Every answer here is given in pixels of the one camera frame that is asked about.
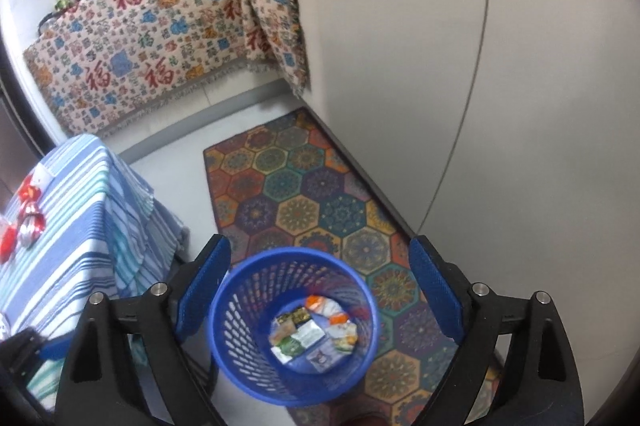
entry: striped towel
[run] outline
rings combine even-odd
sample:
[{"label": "striped towel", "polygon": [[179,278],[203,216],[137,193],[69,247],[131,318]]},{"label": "striped towel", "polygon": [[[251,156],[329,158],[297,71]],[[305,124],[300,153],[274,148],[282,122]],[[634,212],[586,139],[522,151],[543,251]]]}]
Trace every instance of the striped towel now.
[{"label": "striped towel", "polygon": [[[53,339],[72,331],[89,295],[142,294],[165,279],[186,229],[151,187],[91,135],[66,141],[42,163],[55,176],[40,200],[47,227],[0,266],[0,312],[11,333]],[[19,201],[7,218],[15,220]],[[62,361],[47,361],[30,390],[51,409]]]}]

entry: basket rim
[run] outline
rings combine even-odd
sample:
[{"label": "basket rim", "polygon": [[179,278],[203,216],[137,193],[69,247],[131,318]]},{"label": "basket rim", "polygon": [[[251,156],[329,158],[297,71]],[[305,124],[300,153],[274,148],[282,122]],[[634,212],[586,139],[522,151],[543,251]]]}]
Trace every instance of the basket rim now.
[{"label": "basket rim", "polygon": [[[342,385],[340,385],[336,390],[333,390],[332,392],[326,392],[321,397],[320,400],[316,398],[306,398],[306,399],[301,398],[297,400],[283,401],[282,399],[273,398],[273,397],[270,397],[269,395],[256,392],[255,390],[249,388],[247,385],[244,384],[244,382],[239,380],[226,366],[226,361],[221,356],[218,346],[216,344],[216,341],[214,340],[214,337],[213,337],[212,325],[214,322],[214,316],[217,312],[223,311],[222,309],[220,310],[218,309],[220,307],[220,300],[222,299],[222,295],[224,293],[223,289],[225,288],[225,286],[231,284],[237,276],[240,276],[244,268],[251,266],[254,263],[261,262],[266,258],[270,258],[272,256],[284,256],[290,253],[305,253],[305,254],[308,254],[309,256],[315,256],[315,257],[321,258],[324,261],[327,261],[328,263],[332,263],[337,268],[340,268],[343,271],[345,271],[347,274],[349,274],[353,278],[356,284],[360,287],[361,291],[364,293],[367,299],[369,308],[371,309],[372,339],[371,339],[371,343],[369,344],[369,349],[365,354],[364,359],[362,360],[362,364],[358,367],[358,369],[353,374],[351,374],[351,376]],[[373,359],[378,351],[379,336],[380,336],[380,317],[378,315],[378,305],[376,303],[376,299],[373,297],[373,294],[371,293],[369,287],[367,286],[367,283],[360,277],[359,273],[353,267],[348,265],[346,262],[335,258],[333,255],[330,255],[327,252],[316,250],[316,249],[309,249],[308,247],[297,247],[297,246],[278,247],[276,249],[260,252],[255,256],[252,256],[248,260],[245,260],[244,262],[239,264],[237,268],[233,269],[231,272],[228,273],[228,275],[220,284],[220,287],[218,288],[218,291],[216,292],[216,295],[213,298],[213,301],[210,305],[209,314],[207,316],[207,342],[209,343],[209,348],[213,354],[213,357],[216,360],[222,372],[229,378],[229,380],[234,385],[236,385],[238,388],[240,388],[243,392],[247,393],[248,395],[255,397],[256,399],[259,399],[261,401],[268,402],[269,404],[274,404],[276,406],[284,406],[286,408],[300,408],[304,406],[313,406],[316,404],[327,402],[331,399],[335,399],[336,397],[350,390],[354,385],[357,384],[357,382],[359,382],[364,377],[371,363],[373,362]]]}]

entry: trash in basket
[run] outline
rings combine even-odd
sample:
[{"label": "trash in basket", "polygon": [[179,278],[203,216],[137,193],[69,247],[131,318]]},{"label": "trash in basket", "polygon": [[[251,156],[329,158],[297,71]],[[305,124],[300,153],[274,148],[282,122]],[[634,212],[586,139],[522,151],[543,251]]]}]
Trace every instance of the trash in basket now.
[{"label": "trash in basket", "polygon": [[[317,296],[327,298],[321,302],[329,306],[336,302],[341,312],[318,319],[321,314],[312,311],[306,319],[315,301],[309,297]],[[335,317],[341,313],[345,316]],[[282,316],[288,329],[274,336],[274,320]],[[302,336],[301,326],[308,328]],[[236,386],[289,407],[319,404],[355,386],[376,355],[379,333],[376,302],[362,278],[333,256],[301,247],[263,252],[237,266],[220,285],[207,327],[214,358]],[[297,344],[286,342],[277,357],[273,342],[292,336]]]}]

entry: colorful rug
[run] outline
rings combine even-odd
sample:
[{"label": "colorful rug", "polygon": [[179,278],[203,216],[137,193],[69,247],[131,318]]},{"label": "colorful rug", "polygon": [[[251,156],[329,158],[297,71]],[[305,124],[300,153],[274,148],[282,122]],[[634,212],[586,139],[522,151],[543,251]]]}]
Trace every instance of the colorful rug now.
[{"label": "colorful rug", "polygon": [[[409,237],[303,108],[212,146],[204,158],[233,264],[274,247],[323,250],[356,269],[378,301],[380,346],[365,379],[335,402],[289,409],[296,424],[334,426],[377,411],[393,426],[410,426],[456,345],[409,269]],[[491,369],[469,420],[488,411],[496,385]]]}]

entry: patterned tablecloth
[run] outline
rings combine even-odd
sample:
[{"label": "patterned tablecloth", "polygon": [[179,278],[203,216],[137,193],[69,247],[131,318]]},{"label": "patterned tablecloth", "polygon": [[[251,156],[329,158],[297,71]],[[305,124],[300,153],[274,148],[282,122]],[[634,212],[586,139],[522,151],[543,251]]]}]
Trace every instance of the patterned tablecloth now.
[{"label": "patterned tablecloth", "polygon": [[[47,228],[0,266],[0,313],[11,334],[33,327],[53,339],[75,329],[92,292],[137,296],[165,279],[186,230],[97,137],[70,139],[42,163],[55,175],[40,201]],[[8,219],[17,212],[14,197]],[[30,383],[46,408],[62,364],[47,361]]]},{"label": "patterned tablecloth", "polygon": [[307,80],[297,0],[82,0],[24,52],[71,134],[108,135],[238,67]]}]

